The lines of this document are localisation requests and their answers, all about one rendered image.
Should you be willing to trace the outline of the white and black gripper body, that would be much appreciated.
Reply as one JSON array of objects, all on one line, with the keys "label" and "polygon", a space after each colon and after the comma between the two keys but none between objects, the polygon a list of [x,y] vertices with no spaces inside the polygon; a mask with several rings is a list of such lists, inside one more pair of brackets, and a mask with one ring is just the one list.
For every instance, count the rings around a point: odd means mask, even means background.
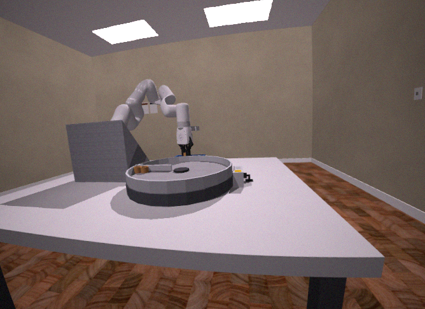
[{"label": "white and black gripper body", "polygon": [[189,143],[189,136],[193,141],[191,127],[177,127],[177,143],[186,145]]}]

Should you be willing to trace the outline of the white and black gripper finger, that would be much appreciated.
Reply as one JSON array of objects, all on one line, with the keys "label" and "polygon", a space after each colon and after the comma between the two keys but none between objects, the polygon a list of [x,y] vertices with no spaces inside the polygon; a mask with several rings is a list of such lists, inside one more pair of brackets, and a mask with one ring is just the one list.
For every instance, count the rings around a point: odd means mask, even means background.
[{"label": "white and black gripper finger", "polygon": [[191,140],[191,137],[189,136],[189,138],[190,138],[190,140],[189,140],[190,143],[186,144],[186,156],[191,156],[190,149],[193,146],[193,142]]},{"label": "white and black gripper finger", "polygon": [[182,144],[178,144],[179,146],[180,146],[180,148],[181,148],[181,154],[182,154],[182,156],[183,156],[183,153],[185,153],[186,152],[186,149],[185,149],[185,145],[182,145]]}]

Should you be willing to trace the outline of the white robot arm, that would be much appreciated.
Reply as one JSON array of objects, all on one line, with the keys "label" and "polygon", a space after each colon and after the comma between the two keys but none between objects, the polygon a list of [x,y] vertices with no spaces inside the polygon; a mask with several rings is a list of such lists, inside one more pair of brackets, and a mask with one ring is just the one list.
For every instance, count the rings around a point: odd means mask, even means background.
[{"label": "white robot arm", "polygon": [[141,104],[145,95],[150,103],[160,105],[165,117],[176,118],[177,116],[178,127],[190,127],[189,105],[186,103],[173,105],[176,97],[169,87],[162,85],[157,92],[154,82],[150,79],[146,79],[136,86],[125,104],[121,104],[115,109],[111,121],[122,120],[129,131],[134,130],[144,117]]}]

